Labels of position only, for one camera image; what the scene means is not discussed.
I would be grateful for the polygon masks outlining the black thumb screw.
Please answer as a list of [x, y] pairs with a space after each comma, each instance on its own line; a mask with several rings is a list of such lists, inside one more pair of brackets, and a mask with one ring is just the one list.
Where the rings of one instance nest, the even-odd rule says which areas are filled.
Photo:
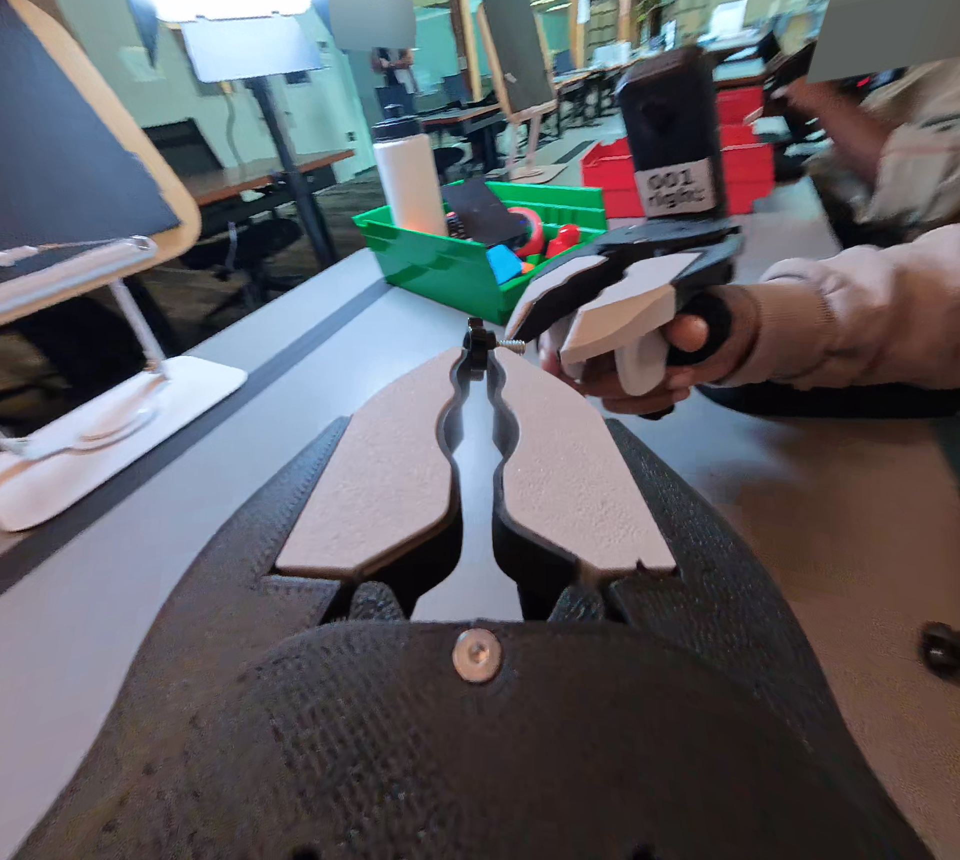
[[471, 316], [466, 322], [462, 349], [461, 374], [468, 382], [474, 382], [484, 378], [489, 355], [493, 350], [509, 350], [523, 356], [526, 343], [518, 339], [499, 339], [493, 331], [486, 328], [485, 321], [481, 317]]

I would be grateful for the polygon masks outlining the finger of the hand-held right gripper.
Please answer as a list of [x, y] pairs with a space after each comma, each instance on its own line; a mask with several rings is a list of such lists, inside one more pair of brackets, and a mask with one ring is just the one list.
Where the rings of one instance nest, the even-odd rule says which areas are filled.
[[563, 367], [581, 367], [611, 353], [618, 367], [644, 363], [648, 334], [672, 319], [675, 278], [694, 264], [701, 251], [686, 251], [638, 261], [620, 279], [582, 304], [570, 320], [558, 356]]
[[577, 255], [532, 279], [513, 308], [505, 340], [530, 343], [596, 297], [607, 263], [599, 254]]

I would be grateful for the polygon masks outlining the person's right forearm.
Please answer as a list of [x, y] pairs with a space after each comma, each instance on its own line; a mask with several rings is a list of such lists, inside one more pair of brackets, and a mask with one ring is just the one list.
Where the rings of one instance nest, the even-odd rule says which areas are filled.
[[958, 224], [896, 246], [781, 261], [726, 293], [750, 302], [757, 320], [723, 386], [958, 388]]

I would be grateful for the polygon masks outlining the wooden office desk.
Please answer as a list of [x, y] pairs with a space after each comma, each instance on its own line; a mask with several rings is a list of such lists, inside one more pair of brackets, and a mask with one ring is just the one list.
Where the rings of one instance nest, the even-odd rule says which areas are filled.
[[[309, 154], [295, 154], [294, 168], [303, 177], [354, 158], [351, 148]], [[284, 182], [285, 170], [280, 160], [265, 158], [234, 168], [209, 170], [181, 178], [181, 183], [197, 206], [211, 206], [239, 197], [247, 191]]]

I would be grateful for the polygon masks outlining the black light stand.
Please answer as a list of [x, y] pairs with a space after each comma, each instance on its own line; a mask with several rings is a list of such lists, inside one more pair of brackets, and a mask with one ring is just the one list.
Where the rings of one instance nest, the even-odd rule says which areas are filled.
[[245, 80], [261, 112], [278, 155], [284, 177], [290, 186], [298, 217], [316, 257], [318, 268], [324, 271], [336, 264], [340, 257], [330, 235], [325, 215], [314, 194], [308, 188], [295, 156], [286, 116], [277, 100], [268, 76], [254, 76]]

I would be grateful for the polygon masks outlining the green plastic bin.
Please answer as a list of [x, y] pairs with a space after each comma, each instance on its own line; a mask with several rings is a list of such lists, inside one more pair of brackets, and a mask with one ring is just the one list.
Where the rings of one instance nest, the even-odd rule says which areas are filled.
[[[493, 181], [489, 186], [506, 206], [533, 209], [548, 239], [561, 227], [573, 225], [580, 230], [581, 244], [587, 244], [608, 229], [603, 194], [597, 187]], [[353, 221], [387, 283], [498, 326], [507, 324], [529, 281], [547, 265], [542, 260], [499, 284], [487, 248], [479, 243], [396, 227], [387, 205]]]

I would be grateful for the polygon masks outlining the white bottle black lid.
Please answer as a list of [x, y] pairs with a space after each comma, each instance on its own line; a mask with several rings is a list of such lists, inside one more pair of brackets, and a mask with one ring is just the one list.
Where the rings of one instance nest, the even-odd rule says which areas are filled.
[[421, 121], [399, 104], [388, 104], [383, 119], [371, 129], [371, 137], [393, 225], [447, 237], [447, 212], [433, 148]]

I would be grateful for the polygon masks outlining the red plastic bin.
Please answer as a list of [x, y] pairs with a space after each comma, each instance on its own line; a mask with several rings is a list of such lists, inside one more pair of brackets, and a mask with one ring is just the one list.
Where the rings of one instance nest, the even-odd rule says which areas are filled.
[[[722, 162], [728, 212], [734, 216], [751, 213], [754, 203], [768, 197], [775, 185], [773, 146], [725, 146]], [[582, 158], [580, 169], [582, 186], [601, 190], [606, 218], [644, 217], [625, 138], [593, 145]]]
[[741, 86], [719, 89], [716, 110], [720, 125], [742, 126], [760, 117], [764, 107], [762, 86]]

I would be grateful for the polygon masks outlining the red tape roll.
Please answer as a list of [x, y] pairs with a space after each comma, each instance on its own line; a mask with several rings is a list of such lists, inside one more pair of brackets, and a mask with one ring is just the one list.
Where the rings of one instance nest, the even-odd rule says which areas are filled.
[[531, 257], [541, 256], [546, 245], [541, 216], [537, 211], [521, 206], [510, 206], [509, 212], [523, 221], [526, 230], [522, 242], [518, 241], [512, 250], [520, 259], [532, 263]]

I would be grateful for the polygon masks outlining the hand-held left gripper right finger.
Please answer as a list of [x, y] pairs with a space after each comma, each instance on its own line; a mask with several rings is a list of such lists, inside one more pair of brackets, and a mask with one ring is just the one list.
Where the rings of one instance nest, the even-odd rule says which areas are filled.
[[488, 354], [500, 461], [491, 531], [524, 619], [546, 619], [565, 590], [603, 593], [677, 563], [601, 414], [572, 388], [504, 347]]

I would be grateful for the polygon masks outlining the black flat pad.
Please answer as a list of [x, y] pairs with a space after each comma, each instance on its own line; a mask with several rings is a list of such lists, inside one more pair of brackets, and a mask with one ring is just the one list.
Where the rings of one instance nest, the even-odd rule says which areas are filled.
[[504, 244], [511, 250], [522, 242], [525, 223], [510, 214], [508, 206], [489, 185], [480, 179], [446, 184], [440, 188], [447, 214], [456, 212], [468, 234], [468, 240], [491, 247]]

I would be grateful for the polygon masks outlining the person's right hand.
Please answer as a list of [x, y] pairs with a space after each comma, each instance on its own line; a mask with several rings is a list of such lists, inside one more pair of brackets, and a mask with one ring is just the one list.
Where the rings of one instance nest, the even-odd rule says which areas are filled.
[[749, 290], [739, 286], [718, 287], [700, 294], [698, 302], [712, 296], [711, 303], [726, 311], [726, 340], [708, 358], [688, 365], [669, 365], [661, 382], [642, 396], [628, 395], [620, 384], [616, 364], [608, 356], [584, 367], [580, 379], [562, 368], [558, 343], [542, 334], [536, 344], [540, 367], [584, 398], [595, 398], [611, 414], [647, 419], [661, 417], [689, 398], [692, 390], [714, 385], [736, 372], [751, 353], [760, 330], [760, 313]]

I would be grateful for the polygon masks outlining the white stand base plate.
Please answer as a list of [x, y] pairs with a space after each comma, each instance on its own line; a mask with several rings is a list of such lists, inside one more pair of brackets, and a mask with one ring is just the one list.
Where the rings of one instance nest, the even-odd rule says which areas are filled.
[[139, 372], [25, 437], [2, 435], [2, 530], [20, 533], [63, 513], [247, 378], [234, 366], [175, 357], [161, 372]]

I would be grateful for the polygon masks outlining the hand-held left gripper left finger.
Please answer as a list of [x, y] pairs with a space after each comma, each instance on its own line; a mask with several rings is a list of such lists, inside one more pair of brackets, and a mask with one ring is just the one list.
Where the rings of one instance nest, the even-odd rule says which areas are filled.
[[376, 581], [402, 613], [448, 578], [462, 549], [461, 347], [381, 388], [354, 412], [274, 562], [294, 578]]

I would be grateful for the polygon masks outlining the black office chair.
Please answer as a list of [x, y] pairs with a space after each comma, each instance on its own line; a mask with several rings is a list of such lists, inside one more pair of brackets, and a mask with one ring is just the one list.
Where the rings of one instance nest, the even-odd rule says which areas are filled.
[[303, 282], [302, 277], [277, 276], [269, 270], [269, 262], [303, 235], [296, 219], [279, 211], [293, 203], [280, 174], [270, 173], [266, 182], [246, 190], [234, 182], [219, 185], [223, 165], [194, 120], [148, 126], [144, 132], [189, 190], [206, 190], [204, 202], [198, 205], [198, 241], [179, 257], [180, 265], [222, 282], [236, 275], [241, 278], [240, 288], [215, 307], [207, 320], [232, 306], [252, 311]]

